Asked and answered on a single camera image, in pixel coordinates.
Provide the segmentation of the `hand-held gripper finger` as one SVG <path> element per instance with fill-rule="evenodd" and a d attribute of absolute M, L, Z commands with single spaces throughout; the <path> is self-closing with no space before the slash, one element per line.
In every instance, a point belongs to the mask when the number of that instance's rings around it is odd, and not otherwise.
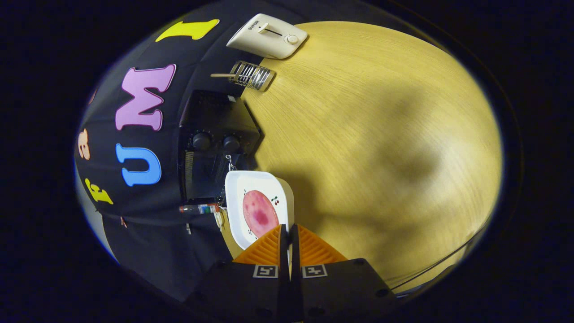
<path fill-rule="evenodd" d="M 291 228 L 296 323 L 379 323 L 400 301 L 364 258 L 350 259 L 302 225 Z"/>
<path fill-rule="evenodd" d="M 278 323 L 282 284 L 289 281 L 288 232 L 279 225 L 234 261 L 218 261 L 186 305 L 212 323 Z"/>

